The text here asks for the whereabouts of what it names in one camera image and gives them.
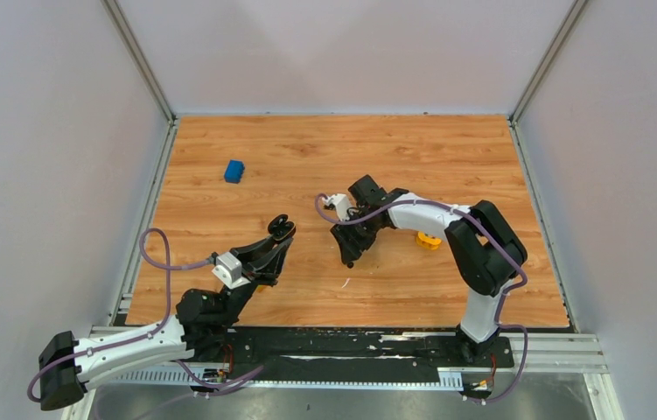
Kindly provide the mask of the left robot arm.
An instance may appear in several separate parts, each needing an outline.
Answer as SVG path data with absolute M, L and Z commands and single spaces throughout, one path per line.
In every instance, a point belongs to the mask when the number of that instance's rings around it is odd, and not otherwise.
M 139 368 L 195 355 L 203 361 L 218 360 L 225 350 L 227 329 L 239 320 L 256 290 L 277 284 L 293 235 L 270 233 L 252 244 L 174 265 L 164 231 L 146 229 L 138 239 L 140 256 L 164 271 L 167 292 L 173 272 L 207 266 L 221 281 L 221 289 L 187 290 L 177 304 L 166 300 L 160 320 L 105 338 L 78 339 L 70 331 L 55 334 L 38 357 L 38 372 L 26 389 L 28 399 L 43 411 L 59 410 L 108 380 Z

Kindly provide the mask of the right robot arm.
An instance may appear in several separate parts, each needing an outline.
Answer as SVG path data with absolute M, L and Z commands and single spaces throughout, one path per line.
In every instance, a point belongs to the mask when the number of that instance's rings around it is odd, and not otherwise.
M 332 224 L 341 262 L 352 268 L 383 228 L 414 231 L 446 242 L 469 293 L 458 325 L 457 353 L 478 365 L 492 352 L 490 339 L 500 331 L 504 296 L 527 281 L 528 252 L 500 210 L 481 200 L 473 206 L 425 199 L 403 188 L 386 191 L 366 175 L 347 193 L 320 193 L 318 214 Z

